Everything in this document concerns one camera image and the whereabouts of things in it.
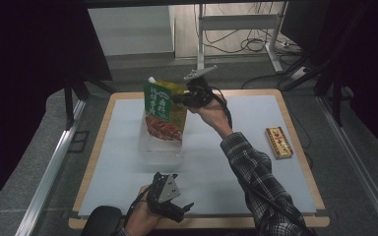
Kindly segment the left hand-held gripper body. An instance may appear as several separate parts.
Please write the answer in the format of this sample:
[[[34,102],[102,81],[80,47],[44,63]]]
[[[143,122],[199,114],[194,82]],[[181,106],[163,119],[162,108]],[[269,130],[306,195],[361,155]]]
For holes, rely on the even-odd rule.
[[[175,182],[176,178],[177,174],[161,174],[159,172],[155,174],[146,198],[151,212],[167,218],[167,214],[171,211],[183,211],[182,207],[172,202],[173,199],[180,196]]]

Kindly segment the black metal stand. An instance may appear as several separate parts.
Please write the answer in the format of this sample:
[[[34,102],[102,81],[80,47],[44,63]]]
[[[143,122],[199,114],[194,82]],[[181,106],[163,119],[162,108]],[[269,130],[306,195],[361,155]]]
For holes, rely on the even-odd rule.
[[[340,57],[341,52],[333,52],[324,63],[299,77],[292,83],[283,86],[282,91],[294,89],[310,79],[320,75],[320,79],[317,81],[313,89],[314,94],[317,96],[325,95],[329,88],[333,88],[333,97],[331,98],[332,117],[337,125],[341,127],[343,125],[341,118],[341,103],[343,96],[341,68],[339,66]]]
[[[72,79],[66,79],[64,85],[66,130],[70,130],[73,127],[75,121],[73,95],[75,95],[80,101],[86,101],[90,96],[86,82],[89,82],[97,86],[98,88],[107,91],[110,94],[116,93],[116,90],[111,86],[83,73],[75,76]]]

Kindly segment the clear plastic container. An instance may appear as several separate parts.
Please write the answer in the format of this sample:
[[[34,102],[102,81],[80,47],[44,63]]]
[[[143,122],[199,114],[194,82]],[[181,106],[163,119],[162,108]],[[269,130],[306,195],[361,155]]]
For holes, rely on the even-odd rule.
[[[144,114],[138,152],[150,165],[178,165],[182,162],[182,133],[172,124]]]

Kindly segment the small gold and red box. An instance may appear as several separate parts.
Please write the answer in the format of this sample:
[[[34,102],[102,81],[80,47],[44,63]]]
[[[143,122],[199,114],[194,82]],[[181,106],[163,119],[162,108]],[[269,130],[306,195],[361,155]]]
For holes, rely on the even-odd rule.
[[[265,129],[265,136],[276,159],[286,159],[293,156],[293,150],[281,127]]]

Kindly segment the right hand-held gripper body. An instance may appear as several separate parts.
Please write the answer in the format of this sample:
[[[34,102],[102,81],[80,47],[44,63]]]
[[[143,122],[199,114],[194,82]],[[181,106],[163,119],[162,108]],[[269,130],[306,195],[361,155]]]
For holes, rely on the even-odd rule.
[[[185,106],[200,108],[211,102],[212,89],[204,76],[217,67],[217,65],[214,65],[209,68],[192,70],[184,78],[188,89],[182,96],[182,103]]]

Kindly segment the dark curtain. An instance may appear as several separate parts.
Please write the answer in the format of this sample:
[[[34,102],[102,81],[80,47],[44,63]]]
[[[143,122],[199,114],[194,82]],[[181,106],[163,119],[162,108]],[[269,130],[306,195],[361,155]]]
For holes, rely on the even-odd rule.
[[[0,191],[65,86],[111,75],[86,0],[0,0]]]
[[[341,52],[342,87],[351,108],[378,139],[378,0],[291,0],[282,34],[315,67]]]

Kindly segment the white metal desk frame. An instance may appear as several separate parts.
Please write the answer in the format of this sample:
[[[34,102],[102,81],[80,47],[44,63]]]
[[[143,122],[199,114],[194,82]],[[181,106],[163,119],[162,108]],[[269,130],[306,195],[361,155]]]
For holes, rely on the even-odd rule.
[[[197,68],[205,67],[204,56],[204,31],[205,30],[272,30],[272,37],[265,43],[265,48],[277,74],[283,71],[283,67],[276,55],[276,41],[284,19],[287,2],[276,14],[249,14],[229,16],[208,16],[204,14],[205,4],[199,4],[198,9],[198,50]]]

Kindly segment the white power strip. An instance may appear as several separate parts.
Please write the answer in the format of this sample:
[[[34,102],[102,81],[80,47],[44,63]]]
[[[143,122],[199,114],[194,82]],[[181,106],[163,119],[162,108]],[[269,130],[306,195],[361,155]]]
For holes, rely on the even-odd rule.
[[[300,67],[296,72],[291,75],[292,80],[298,80],[310,71],[308,67]]]

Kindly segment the black padded object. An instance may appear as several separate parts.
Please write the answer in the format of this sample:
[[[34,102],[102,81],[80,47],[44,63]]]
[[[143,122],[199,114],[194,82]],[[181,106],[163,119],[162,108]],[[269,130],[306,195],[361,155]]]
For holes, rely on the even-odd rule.
[[[98,206],[89,216],[81,236],[111,236],[118,228],[122,211],[114,206]]]

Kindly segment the person's left hand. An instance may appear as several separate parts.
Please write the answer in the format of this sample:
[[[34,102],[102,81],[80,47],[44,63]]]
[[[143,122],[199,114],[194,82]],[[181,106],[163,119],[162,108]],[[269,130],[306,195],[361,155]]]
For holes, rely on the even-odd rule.
[[[146,201],[148,188],[146,185],[140,189],[139,195],[143,196],[136,203],[125,225],[125,231],[129,236],[147,236],[161,220],[160,215],[151,212]]]

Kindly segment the white table mat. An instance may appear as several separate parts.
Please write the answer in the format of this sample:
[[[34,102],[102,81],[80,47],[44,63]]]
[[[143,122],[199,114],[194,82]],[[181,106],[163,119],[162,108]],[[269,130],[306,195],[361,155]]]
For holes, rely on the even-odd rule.
[[[267,154],[272,173],[291,195],[302,213],[314,213],[310,189],[298,155],[277,160],[265,136],[269,127],[285,128],[277,99],[273,95],[230,96],[228,108],[233,129],[242,132],[253,148]],[[179,206],[192,203],[191,215],[247,214],[244,192],[221,150],[221,137],[197,114],[189,113],[183,143],[176,164],[151,161],[162,154],[142,157],[138,150],[144,100],[117,99],[98,155],[92,181],[80,206],[79,215],[90,214],[99,206],[125,211],[136,199],[140,187],[150,184],[157,172],[176,173]]]

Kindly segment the person's right hand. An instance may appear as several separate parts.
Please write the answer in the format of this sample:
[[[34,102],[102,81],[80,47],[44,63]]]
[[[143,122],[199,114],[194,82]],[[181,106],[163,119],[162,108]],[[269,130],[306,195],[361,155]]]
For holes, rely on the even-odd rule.
[[[233,133],[222,106],[215,99],[204,107],[189,107],[188,110],[191,113],[198,114],[222,139],[225,139]]]

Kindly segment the aluminium rail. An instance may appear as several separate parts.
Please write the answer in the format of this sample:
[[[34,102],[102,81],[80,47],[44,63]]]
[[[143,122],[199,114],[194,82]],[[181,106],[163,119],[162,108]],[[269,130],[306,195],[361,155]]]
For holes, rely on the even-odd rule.
[[[321,105],[323,113],[331,126],[338,142],[340,143],[343,151],[346,154],[350,165],[356,174],[360,184],[362,185],[366,195],[373,204],[375,211],[378,214],[378,187],[375,184],[373,178],[365,167],[363,161],[361,160],[361,155],[357,152],[356,148],[352,144],[347,135],[346,130],[341,127],[338,122],[334,119],[332,115],[332,108],[329,101],[324,98],[317,96],[316,100]]]
[[[77,130],[79,120],[82,116],[83,110],[86,107],[86,102],[78,100],[73,109],[73,123],[70,129],[64,130],[57,143],[57,146],[46,166],[43,176],[36,188],[36,191],[31,199],[31,203],[26,210],[26,213],[19,225],[15,236],[31,236],[39,219],[40,213],[52,189],[53,183],[58,175],[59,169],[64,161],[68,147]]]

